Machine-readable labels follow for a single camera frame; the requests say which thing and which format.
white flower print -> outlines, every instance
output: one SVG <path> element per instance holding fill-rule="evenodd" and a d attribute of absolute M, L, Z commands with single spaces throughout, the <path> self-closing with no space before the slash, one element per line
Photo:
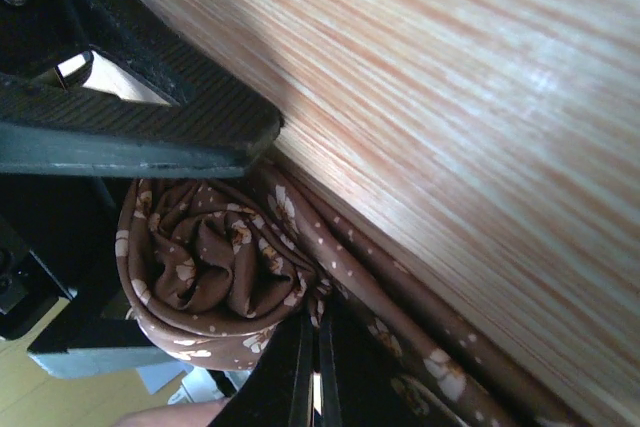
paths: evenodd
<path fill-rule="evenodd" d="M 282 301 L 284 305 L 287 307 L 295 307 L 300 302 L 300 299 L 304 297 L 304 294 L 307 292 L 307 282 L 304 280 L 300 274 L 298 274 L 298 279 L 300 280 L 300 286 L 294 291 L 290 292 L 289 295 Z"/>
<path fill-rule="evenodd" d="M 254 215 L 256 213 L 256 211 L 250 207 L 241 207 L 238 204 L 234 204 L 234 203 L 227 204 L 227 210 L 230 212 L 244 212 L 246 214 L 254 214 Z"/>
<path fill-rule="evenodd" d="M 424 359 L 424 366 L 437 381 L 442 393 L 449 399 L 457 401 L 467 385 L 467 378 L 462 369 L 451 361 L 451 357 L 442 349 L 431 352 Z"/>
<path fill-rule="evenodd" d="M 316 285 L 316 290 L 320 293 L 320 295 L 329 295 L 329 293 L 331 292 L 331 288 L 323 284 Z"/>
<path fill-rule="evenodd" d="M 429 403 L 425 399 L 425 397 L 429 398 L 428 391 L 418 381 L 403 375 L 391 379 L 391 387 L 404 399 L 415 415 L 426 417 L 429 414 Z"/>
<path fill-rule="evenodd" d="M 151 208 L 151 191 L 146 190 L 141 192 L 140 195 L 136 198 L 136 209 L 133 212 L 134 217 L 138 217 L 139 219 L 146 219 L 146 214 L 149 212 Z"/>
<path fill-rule="evenodd" d="M 400 347 L 400 342 L 398 339 L 389 332 L 389 328 L 382 323 L 380 319 L 375 318 L 374 325 L 368 325 L 367 328 L 369 332 L 378 339 L 382 345 L 384 345 L 387 350 L 389 350 L 394 356 L 402 357 L 402 348 Z"/>
<path fill-rule="evenodd" d="M 176 266 L 176 274 L 178 278 L 184 282 L 188 282 L 196 276 L 196 266 L 193 259 L 189 258 L 183 263 Z"/>
<path fill-rule="evenodd" d="M 240 252 L 240 248 L 251 242 L 251 230 L 247 227 L 247 224 L 242 220 L 236 220 L 231 224 L 231 228 L 234 230 L 231 244 L 233 245 L 233 253 Z"/>
<path fill-rule="evenodd" d="M 267 201 L 278 220 L 282 220 L 289 230 L 296 234 L 300 233 L 296 225 L 296 209 L 293 207 L 291 199 L 287 197 L 287 190 L 284 186 L 276 185 L 276 198 L 269 195 Z"/>
<path fill-rule="evenodd" d="M 119 230 L 116 234 L 116 257 L 129 255 L 129 231 Z"/>
<path fill-rule="evenodd" d="M 269 339 L 271 338 L 270 334 L 276 326 L 272 325 L 271 327 L 267 327 L 266 329 L 261 330 L 260 332 L 252 335 L 251 337 L 245 339 L 242 342 L 247 349 L 249 349 L 254 354 L 259 354 L 264 351 L 269 343 Z"/>
<path fill-rule="evenodd" d="M 566 422 L 555 422 L 553 420 L 543 419 L 542 417 L 536 418 L 536 422 L 538 422 L 542 427 L 574 427 L 575 424 L 567 424 Z"/>
<path fill-rule="evenodd" d="M 289 247 L 290 250 L 295 250 L 296 249 L 296 244 L 294 244 L 289 237 L 287 237 L 284 234 L 280 234 L 280 240 L 282 241 L 282 243 L 284 245 L 286 245 L 287 247 Z"/>
<path fill-rule="evenodd" d="M 158 227 L 160 227 L 160 214 L 158 214 L 157 212 L 154 214 L 151 214 L 149 216 L 149 230 L 151 232 L 157 232 L 158 231 Z"/>
<path fill-rule="evenodd" d="M 211 352 L 208 350 L 187 350 L 184 352 L 168 352 L 171 357 L 189 362 L 192 357 L 211 357 Z"/>
<path fill-rule="evenodd" d="M 144 305 L 147 305 L 149 303 L 149 300 L 151 300 L 151 291 L 149 290 L 149 287 L 147 287 L 147 284 L 143 280 L 133 279 L 131 281 L 131 286 L 133 287 L 133 291 L 140 299 L 140 302 L 142 302 Z"/>
<path fill-rule="evenodd" d="M 260 215 L 254 216 L 251 219 L 251 222 L 253 222 L 253 225 L 255 225 L 258 229 L 261 229 L 262 227 L 264 227 L 264 219 Z"/>
<path fill-rule="evenodd" d="M 262 255 L 269 260 L 269 272 L 275 275 L 282 275 L 282 268 L 284 267 L 284 259 L 278 255 L 276 249 L 269 245 L 265 239 L 258 241 L 258 248 Z"/>

cloth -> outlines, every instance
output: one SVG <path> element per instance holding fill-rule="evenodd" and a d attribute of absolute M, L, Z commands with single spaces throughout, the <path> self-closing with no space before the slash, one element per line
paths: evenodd
<path fill-rule="evenodd" d="M 240 181 L 137 180 L 116 234 L 125 294 L 149 339 L 216 370 L 252 369 L 277 324 L 341 295 L 400 366 L 416 415 L 450 425 L 586 425 L 304 185 L 263 164 Z"/>

wooden board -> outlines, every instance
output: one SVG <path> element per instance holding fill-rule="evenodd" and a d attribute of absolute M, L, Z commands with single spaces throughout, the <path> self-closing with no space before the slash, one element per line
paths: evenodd
<path fill-rule="evenodd" d="M 639 0 L 145 0 L 595 425 L 640 424 Z"/>

light wooden floor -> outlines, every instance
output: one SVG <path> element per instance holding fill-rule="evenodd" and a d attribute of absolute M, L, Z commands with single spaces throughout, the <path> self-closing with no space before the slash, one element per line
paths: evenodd
<path fill-rule="evenodd" d="M 0 427 L 106 427 L 128 412 L 167 403 L 179 379 L 151 396 L 135 370 L 60 380 L 38 367 L 27 346 L 64 305 L 59 301 L 22 339 L 0 342 Z"/>

clamp jaw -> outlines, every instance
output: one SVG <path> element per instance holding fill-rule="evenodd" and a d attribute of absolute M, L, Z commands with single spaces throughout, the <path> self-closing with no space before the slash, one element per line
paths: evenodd
<path fill-rule="evenodd" d="M 280 131 L 273 104 L 140 0 L 0 0 L 0 49 L 0 172 L 236 177 Z M 169 105 L 36 80 L 91 51 Z"/>

